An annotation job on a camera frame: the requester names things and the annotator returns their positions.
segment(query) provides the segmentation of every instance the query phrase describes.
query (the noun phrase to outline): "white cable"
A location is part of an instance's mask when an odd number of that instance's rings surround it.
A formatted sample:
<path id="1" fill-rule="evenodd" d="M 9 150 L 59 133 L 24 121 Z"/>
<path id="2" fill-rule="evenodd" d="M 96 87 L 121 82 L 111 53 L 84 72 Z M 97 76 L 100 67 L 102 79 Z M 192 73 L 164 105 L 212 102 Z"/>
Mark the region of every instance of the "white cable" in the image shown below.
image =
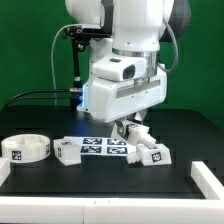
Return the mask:
<path id="1" fill-rule="evenodd" d="M 173 62 L 173 65 L 170 69 L 165 69 L 163 68 L 163 66 L 161 64 L 158 63 L 158 67 L 163 71 L 163 72 L 166 72 L 167 74 L 168 73 L 171 73 L 172 71 L 175 70 L 175 68 L 177 67 L 177 64 L 178 64 L 178 60 L 179 60 L 179 56 L 178 56 L 178 46 L 177 46 L 177 41 L 176 41 L 176 38 L 175 38 L 175 34 L 172 30 L 172 28 L 170 27 L 169 23 L 166 22 L 166 20 L 164 19 L 163 20 L 163 23 L 165 24 L 169 34 L 170 34 L 170 37 L 172 39 L 172 42 L 173 42 L 173 49 L 174 49 L 174 62 Z"/>
<path id="2" fill-rule="evenodd" d="M 75 24 L 70 24 L 70 25 L 66 25 L 63 26 L 55 35 L 53 43 L 52 43 L 52 48 L 51 48 L 51 70 L 52 70 L 52 80 L 53 80 L 53 88 L 56 90 L 57 89 L 57 83 L 56 83 L 56 75 L 55 75 L 55 67 L 54 67 L 54 51 L 55 51 L 55 45 L 57 42 L 57 39 L 60 35 L 60 33 L 67 28 L 76 26 Z"/>

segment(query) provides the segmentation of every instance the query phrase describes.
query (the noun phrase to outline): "green wall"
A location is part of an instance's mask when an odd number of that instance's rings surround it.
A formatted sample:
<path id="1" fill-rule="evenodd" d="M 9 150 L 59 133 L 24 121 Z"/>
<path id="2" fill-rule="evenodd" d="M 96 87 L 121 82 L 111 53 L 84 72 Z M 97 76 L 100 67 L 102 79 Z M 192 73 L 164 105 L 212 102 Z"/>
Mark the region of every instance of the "green wall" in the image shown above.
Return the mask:
<path id="1" fill-rule="evenodd" d="M 51 45 L 56 32 L 74 21 L 64 0 L 0 0 L 0 107 L 21 92 L 51 89 Z M 168 75 L 168 95 L 159 108 L 197 110 L 224 129 L 224 1 L 190 0 L 191 26 L 178 40 L 180 62 Z M 161 59 L 173 60 L 172 45 Z M 88 52 L 81 72 L 88 73 Z M 70 40 L 59 38 L 55 53 L 58 88 L 72 85 Z"/>

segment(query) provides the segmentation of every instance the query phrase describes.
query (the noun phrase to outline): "black cable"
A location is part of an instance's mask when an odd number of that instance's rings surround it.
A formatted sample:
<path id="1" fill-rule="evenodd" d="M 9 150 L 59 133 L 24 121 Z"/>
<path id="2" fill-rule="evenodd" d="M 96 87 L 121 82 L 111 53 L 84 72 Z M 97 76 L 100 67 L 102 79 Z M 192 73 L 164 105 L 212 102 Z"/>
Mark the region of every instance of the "black cable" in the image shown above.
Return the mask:
<path id="1" fill-rule="evenodd" d="M 35 94 L 35 93 L 69 93 L 70 90 L 69 89 L 43 89 L 43 90 L 31 90 L 31 91 L 27 91 L 24 93 L 20 93 L 16 96 L 14 96 L 11 100 L 14 99 L 18 99 L 20 97 L 26 96 L 26 95 L 30 95 L 30 94 Z"/>
<path id="2" fill-rule="evenodd" d="M 27 96 L 27 95 L 30 95 L 30 94 L 36 94 L 36 93 L 70 93 L 70 90 L 68 89 L 64 89 L 64 90 L 60 90 L 60 89 L 56 89 L 56 90 L 31 90 L 31 91 L 28 91 L 28 92 L 24 92 L 24 93 L 21 93 L 21 94 L 18 94 L 16 96 L 14 96 L 12 99 L 8 100 L 4 106 L 2 107 L 2 110 L 5 110 L 10 104 L 14 103 L 14 102 L 17 102 L 17 101 L 20 101 L 20 100 L 37 100 L 37 99 L 43 99 L 43 100 L 55 100 L 55 99 L 70 99 L 70 97 L 25 97 L 25 98 L 22 98 L 24 96 Z"/>
<path id="3" fill-rule="evenodd" d="M 14 100 L 9 100 L 3 107 L 2 110 L 5 110 L 10 104 L 13 104 L 15 102 L 18 101 L 22 101 L 22 100 L 55 100 L 55 99 L 59 99 L 59 100 L 70 100 L 70 97 L 24 97 L 24 98 L 18 98 L 18 99 L 14 99 Z"/>

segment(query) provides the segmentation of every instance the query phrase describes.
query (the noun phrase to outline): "white object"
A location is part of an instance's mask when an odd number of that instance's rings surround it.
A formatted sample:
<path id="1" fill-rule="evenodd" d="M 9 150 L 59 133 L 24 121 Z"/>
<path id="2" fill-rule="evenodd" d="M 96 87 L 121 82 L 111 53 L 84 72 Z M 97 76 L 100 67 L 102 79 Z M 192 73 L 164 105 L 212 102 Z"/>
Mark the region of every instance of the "white object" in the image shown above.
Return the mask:
<path id="1" fill-rule="evenodd" d="M 137 145 L 136 152 L 127 155 L 129 164 L 141 162 L 144 166 L 171 164 L 169 149 L 163 144 L 156 144 L 152 149 Z"/>
<path id="2" fill-rule="evenodd" d="M 128 120 L 124 120 L 122 125 L 123 127 L 118 127 L 116 123 L 114 124 L 112 138 L 125 141 L 131 145 L 144 144 L 149 148 L 156 144 L 156 140 L 150 134 L 147 134 L 149 127 Z"/>
<path id="3" fill-rule="evenodd" d="M 7 158 L 0 158 L 0 187 L 10 174 L 10 162 Z"/>
<path id="4" fill-rule="evenodd" d="M 203 162 L 193 162 L 191 176 L 206 199 L 224 200 L 224 188 Z"/>
<path id="5" fill-rule="evenodd" d="M 71 140 L 54 140 L 54 154 L 65 166 L 81 163 L 80 146 Z"/>
<path id="6" fill-rule="evenodd" d="M 204 166 L 197 170 L 207 176 Z M 0 222 L 223 224 L 224 200 L 0 197 Z"/>
<path id="7" fill-rule="evenodd" d="M 94 119 L 110 122 L 164 101 L 166 73 L 158 68 L 150 83 L 134 86 L 134 80 L 115 82 L 91 76 L 83 88 L 79 111 L 87 111 Z"/>
<path id="8" fill-rule="evenodd" d="M 111 54 L 113 40 L 111 38 L 105 38 L 102 40 L 90 41 L 90 60 L 89 60 L 89 76 L 92 76 L 92 67 L 93 65 L 104 58 L 107 54 Z"/>
<path id="9" fill-rule="evenodd" d="M 13 163 L 31 163 L 50 155 L 50 139 L 43 135 L 15 135 L 2 141 L 2 157 Z"/>
<path id="10" fill-rule="evenodd" d="M 109 54 L 93 65 L 92 72 L 97 77 L 116 82 L 136 79 L 145 74 L 146 60 Z"/>
<path id="11" fill-rule="evenodd" d="M 66 136 L 64 140 L 75 142 L 81 155 L 124 157 L 136 151 L 135 146 L 113 138 Z"/>
<path id="12" fill-rule="evenodd" d="M 100 25 L 101 0 L 65 0 L 65 4 L 78 23 Z"/>
<path id="13" fill-rule="evenodd" d="M 131 52 L 159 51 L 163 0 L 114 0 L 113 48 Z"/>

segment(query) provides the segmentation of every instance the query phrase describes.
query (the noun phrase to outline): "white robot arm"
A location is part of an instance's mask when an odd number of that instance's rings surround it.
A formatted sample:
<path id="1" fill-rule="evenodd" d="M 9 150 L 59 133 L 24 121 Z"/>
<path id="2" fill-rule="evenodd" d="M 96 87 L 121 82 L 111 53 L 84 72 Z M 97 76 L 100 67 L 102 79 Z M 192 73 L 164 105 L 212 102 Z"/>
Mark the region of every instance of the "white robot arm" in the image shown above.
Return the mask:
<path id="1" fill-rule="evenodd" d="M 90 73 L 79 111 L 110 122 L 161 103 L 166 70 L 158 64 L 160 40 L 170 23 L 181 36 L 190 20 L 188 0 L 66 0 L 90 40 Z"/>

